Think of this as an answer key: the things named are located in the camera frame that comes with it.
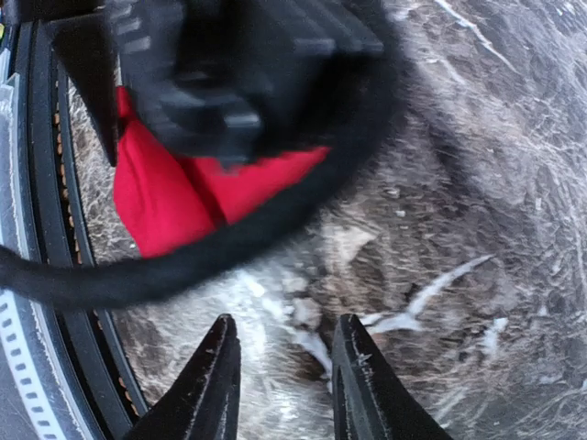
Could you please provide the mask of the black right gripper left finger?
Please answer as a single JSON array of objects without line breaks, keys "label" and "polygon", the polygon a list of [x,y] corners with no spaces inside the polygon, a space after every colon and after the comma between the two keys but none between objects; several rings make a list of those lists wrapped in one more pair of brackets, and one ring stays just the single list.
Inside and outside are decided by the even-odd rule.
[{"label": "black right gripper left finger", "polygon": [[225,313],[214,321],[171,387],[125,438],[234,440],[240,383],[236,322]]}]

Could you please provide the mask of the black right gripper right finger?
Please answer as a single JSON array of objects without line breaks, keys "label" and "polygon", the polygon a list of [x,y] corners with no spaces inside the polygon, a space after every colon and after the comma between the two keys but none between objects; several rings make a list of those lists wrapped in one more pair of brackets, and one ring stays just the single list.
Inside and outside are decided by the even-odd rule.
[{"label": "black right gripper right finger", "polygon": [[355,314],[338,319],[332,392],[337,439],[451,439],[403,386]]}]

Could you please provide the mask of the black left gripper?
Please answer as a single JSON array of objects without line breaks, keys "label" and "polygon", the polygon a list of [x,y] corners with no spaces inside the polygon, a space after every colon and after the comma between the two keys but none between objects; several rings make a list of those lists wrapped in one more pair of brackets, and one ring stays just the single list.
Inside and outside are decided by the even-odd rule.
[{"label": "black left gripper", "polygon": [[172,153],[233,166],[328,142],[383,53],[338,1],[54,1],[53,48],[116,156],[115,72]]}]

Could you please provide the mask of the red santa sock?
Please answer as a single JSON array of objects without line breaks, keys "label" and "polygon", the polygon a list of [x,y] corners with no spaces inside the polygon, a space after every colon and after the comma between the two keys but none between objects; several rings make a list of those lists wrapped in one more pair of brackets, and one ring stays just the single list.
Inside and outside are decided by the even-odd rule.
[{"label": "red santa sock", "polygon": [[123,135],[117,146],[116,211],[143,257],[167,253],[236,223],[322,162],[327,147],[288,152],[223,170],[213,158],[171,154],[139,121],[130,94],[116,89]]}]

